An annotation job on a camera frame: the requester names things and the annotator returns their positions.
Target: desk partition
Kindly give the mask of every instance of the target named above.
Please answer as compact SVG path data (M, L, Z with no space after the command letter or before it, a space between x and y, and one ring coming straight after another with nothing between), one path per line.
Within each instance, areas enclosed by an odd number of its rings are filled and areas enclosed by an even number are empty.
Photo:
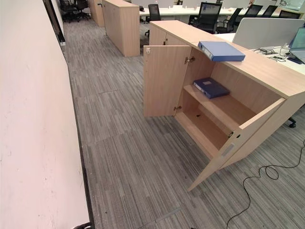
M270 5L274 6L276 4L276 1L271 1L271 0L255 0L253 4L263 6L262 9L265 10Z
M173 0L158 0L159 8L173 7Z
M149 4L157 4L157 2L156 2L156 0L132 0L132 4L138 5L138 6L143 6L144 8L148 8Z
M249 0L224 0L222 8L248 8Z
M284 18L243 18L233 43L247 49L289 44L305 20Z
M199 4L198 0L183 0L183 8L194 8Z

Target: computer monitor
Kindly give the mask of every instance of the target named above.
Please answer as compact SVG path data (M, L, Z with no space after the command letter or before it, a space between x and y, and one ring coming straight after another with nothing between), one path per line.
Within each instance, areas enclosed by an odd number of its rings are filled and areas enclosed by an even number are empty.
M290 50L305 50L305 28L299 28L291 42Z

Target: blue file folder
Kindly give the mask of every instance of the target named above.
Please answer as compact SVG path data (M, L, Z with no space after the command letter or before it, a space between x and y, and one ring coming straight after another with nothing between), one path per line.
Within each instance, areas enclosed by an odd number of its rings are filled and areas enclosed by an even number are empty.
M227 42L198 43L198 47L211 61L243 61L245 55Z
M209 99L230 93L225 87L223 87L220 83L216 82L212 78L195 80L194 85Z

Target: wooden cabinet top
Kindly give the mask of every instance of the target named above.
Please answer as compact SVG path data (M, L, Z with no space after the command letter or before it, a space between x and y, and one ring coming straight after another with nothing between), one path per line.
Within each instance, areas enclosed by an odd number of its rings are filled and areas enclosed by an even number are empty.
M108 2L112 5L117 6L117 7L137 7L137 8L139 7L137 5L131 4L131 3L126 2L124 0L103 0L103 1Z
M150 24L197 49L199 49L197 47L199 41L225 41L180 21L151 21ZM242 62L224 62L227 66L270 88L284 98L305 93L305 73L298 73L242 46L230 44L246 57Z

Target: office chair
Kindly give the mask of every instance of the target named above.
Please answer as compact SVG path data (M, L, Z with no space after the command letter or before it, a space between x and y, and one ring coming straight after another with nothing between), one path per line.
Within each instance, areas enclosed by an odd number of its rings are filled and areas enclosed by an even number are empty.
M214 34L221 4L201 2L198 18L189 21L189 24L206 32Z
M223 27L217 27L216 31L217 33L229 33L232 32L234 30L234 22L239 14L239 12L242 10L243 8L237 8L234 13L232 14L232 16L230 17L229 20L224 20L224 21L220 21L220 23L226 24L226 26L224 25Z
M249 6L244 16L238 16L236 18L236 22L234 22L234 25L239 26L239 23L243 18L255 18L258 15L259 11L262 9L262 7L263 6L252 4L251 6Z
M276 10L277 6L270 5L262 14L261 18L271 18L271 15Z
M87 0L76 0L75 3L77 10L80 11L79 16L88 20L90 15L82 11L83 9L88 8Z
M60 0L61 10L65 12L62 16L63 21L68 20L71 23L72 20L80 22L80 16L74 12L78 11L77 8L70 2L70 0Z
M299 19L300 15L301 14L299 14L299 13L292 13L292 12L289 12L289 11L281 10L280 15L278 16L278 18Z
M161 21L159 5L158 4L149 4L149 21ZM149 38L149 30L145 33L145 36Z

